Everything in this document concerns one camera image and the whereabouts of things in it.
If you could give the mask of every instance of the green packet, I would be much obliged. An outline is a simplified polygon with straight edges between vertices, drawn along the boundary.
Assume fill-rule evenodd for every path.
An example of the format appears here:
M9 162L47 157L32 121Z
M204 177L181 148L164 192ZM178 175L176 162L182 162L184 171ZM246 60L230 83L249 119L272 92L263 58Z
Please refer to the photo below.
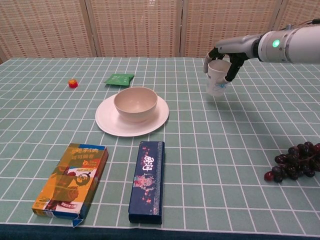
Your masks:
M134 78L134 74L112 74L106 81L106 84L110 85L122 85L129 86L131 79Z

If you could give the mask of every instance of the small red toy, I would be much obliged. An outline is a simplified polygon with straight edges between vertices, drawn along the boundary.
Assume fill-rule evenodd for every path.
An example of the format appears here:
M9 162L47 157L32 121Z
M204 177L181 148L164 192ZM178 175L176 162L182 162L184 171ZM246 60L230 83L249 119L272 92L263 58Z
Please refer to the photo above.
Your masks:
M69 84L69 87L72 89L75 89L76 87L78 87L77 80L75 80L75 79L70 79L68 81L68 84Z

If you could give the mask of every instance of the green indicator light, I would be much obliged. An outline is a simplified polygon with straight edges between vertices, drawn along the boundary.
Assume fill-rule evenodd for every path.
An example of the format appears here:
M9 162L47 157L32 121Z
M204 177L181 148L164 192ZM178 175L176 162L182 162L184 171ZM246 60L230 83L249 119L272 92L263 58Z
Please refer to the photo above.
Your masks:
M280 40L277 39L277 40L274 40L273 43L272 43L272 47L276 48L280 45Z

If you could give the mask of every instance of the woven wall panel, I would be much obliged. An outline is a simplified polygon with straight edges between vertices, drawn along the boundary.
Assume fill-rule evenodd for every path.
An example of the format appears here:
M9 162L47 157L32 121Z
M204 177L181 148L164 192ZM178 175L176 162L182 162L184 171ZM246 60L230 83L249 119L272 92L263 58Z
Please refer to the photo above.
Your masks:
M279 28L320 18L320 0L289 0Z
M103 57L177 56L181 0L88 2Z
M78 0L2 0L0 23L7 58L93 56Z
M221 39L266 32L276 3L277 0L189 0L185 36L181 39L185 41L184 56L203 57Z

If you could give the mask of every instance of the robotic arm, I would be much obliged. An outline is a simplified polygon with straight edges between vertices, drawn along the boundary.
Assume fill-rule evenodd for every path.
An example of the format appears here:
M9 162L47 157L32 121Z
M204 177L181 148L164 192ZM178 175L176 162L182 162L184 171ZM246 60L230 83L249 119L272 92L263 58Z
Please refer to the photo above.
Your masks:
M320 24L320 19L307 24ZM320 25L301 28L288 25L262 35L220 40L205 56L204 72L208 72L212 60L221 60L225 55L229 55L231 66L222 82L231 82L245 60L252 58L266 63L320 64Z

